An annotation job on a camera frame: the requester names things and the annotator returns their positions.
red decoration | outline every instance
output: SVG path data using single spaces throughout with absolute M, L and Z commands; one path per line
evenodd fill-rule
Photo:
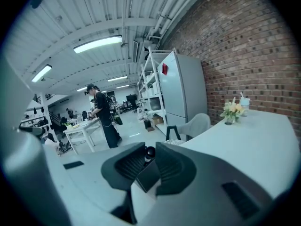
M 167 66 L 165 63 L 163 63 L 163 66 L 162 66 L 162 73 L 163 73 L 164 75 L 167 75 L 167 71 L 168 71 L 168 66 Z

computer monitor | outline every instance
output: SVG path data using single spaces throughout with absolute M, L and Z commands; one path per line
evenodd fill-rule
M 136 100 L 137 99 L 137 95 L 129 95 L 127 96 L 127 101 L 132 101 L 132 100 Z

brick wall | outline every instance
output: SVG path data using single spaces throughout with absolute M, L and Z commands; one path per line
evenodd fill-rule
M 160 49 L 201 60 L 211 123 L 242 91 L 251 109 L 289 116 L 301 137 L 301 59 L 268 0 L 198 0 Z

refrigerator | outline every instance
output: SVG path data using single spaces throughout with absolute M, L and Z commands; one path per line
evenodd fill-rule
M 163 74 L 163 64 L 167 74 Z M 196 114 L 207 114 L 206 87 L 201 62 L 197 58 L 170 53 L 158 66 L 168 126 L 183 125 Z M 171 139 L 176 139 L 174 130 Z

black cap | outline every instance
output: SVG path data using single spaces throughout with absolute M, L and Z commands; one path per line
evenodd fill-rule
M 94 86 L 94 84 L 87 85 L 87 93 L 89 93 L 90 89 L 92 89 Z

